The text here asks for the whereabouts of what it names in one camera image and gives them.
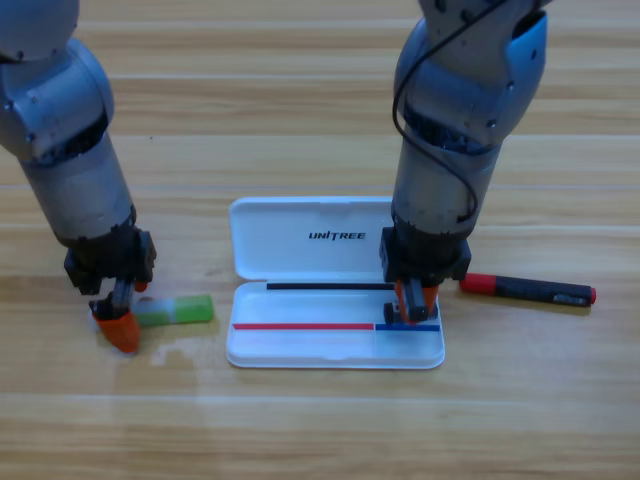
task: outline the wood grain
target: wood grain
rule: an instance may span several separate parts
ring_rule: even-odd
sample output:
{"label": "wood grain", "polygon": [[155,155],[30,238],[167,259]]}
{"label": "wood grain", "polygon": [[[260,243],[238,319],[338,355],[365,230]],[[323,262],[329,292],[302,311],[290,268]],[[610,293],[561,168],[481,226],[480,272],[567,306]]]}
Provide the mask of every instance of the wood grain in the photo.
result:
{"label": "wood grain", "polygon": [[111,132],[159,257],[210,325],[113,352],[0,152],[0,476],[11,480],[640,478],[640,5],[558,0],[548,67],[470,239],[473,270],[591,283],[590,312],[442,289],[430,372],[232,368],[228,207],[390,195],[412,0],[83,0]]}

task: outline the green object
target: green object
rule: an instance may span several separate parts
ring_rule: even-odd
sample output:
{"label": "green object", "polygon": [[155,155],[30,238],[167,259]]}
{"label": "green object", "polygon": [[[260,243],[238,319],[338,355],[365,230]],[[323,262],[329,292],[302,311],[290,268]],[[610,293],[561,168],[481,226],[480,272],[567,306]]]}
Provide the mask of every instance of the green object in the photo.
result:
{"label": "green object", "polygon": [[174,302],[176,323],[205,323],[213,318],[213,302],[210,295],[178,297]]}
{"label": "green object", "polygon": [[213,319],[213,302],[210,295],[143,300],[132,307],[132,312],[141,328],[206,323]]}

